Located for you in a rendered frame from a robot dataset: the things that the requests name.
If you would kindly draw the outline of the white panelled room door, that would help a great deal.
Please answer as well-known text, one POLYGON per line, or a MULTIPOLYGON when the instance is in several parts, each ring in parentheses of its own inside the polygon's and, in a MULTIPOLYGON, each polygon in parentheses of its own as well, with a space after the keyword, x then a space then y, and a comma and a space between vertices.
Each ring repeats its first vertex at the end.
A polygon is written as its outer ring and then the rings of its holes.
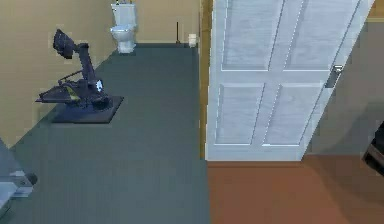
POLYGON ((374 1, 213 0, 206 160, 301 160, 374 1))

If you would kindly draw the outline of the dark wooden furniture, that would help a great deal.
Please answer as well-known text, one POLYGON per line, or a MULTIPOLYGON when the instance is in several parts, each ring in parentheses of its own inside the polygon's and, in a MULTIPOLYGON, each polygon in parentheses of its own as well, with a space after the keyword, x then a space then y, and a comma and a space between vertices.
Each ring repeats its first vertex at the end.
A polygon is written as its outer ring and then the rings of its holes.
POLYGON ((384 177, 384 121, 367 148, 362 160, 380 176, 384 177))

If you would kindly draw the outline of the grey wheeled furniture corner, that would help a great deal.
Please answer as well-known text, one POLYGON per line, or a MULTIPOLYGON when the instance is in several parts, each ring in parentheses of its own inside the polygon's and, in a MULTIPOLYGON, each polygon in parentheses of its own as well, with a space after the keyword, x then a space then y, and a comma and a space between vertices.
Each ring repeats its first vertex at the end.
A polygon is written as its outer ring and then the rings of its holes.
POLYGON ((37 175, 26 173, 0 139, 0 218, 8 212, 14 199, 27 198, 37 182, 37 175))

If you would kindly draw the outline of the black exercise machine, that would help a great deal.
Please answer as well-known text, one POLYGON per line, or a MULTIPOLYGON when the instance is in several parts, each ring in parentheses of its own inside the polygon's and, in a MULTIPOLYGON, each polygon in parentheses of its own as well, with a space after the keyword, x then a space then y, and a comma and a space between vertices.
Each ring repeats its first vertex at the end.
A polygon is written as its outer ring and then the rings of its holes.
POLYGON ((60 78, 56 86, 39 93, 36 102, 64 104, 54 123, 110 123, 124 98, 105 92, 103 80, 96 76, 92 65, 89 45, 84 42, 76 44, 57 29, 52 46, 65 59, 72 59, 77 53, 82 69, 60 78))

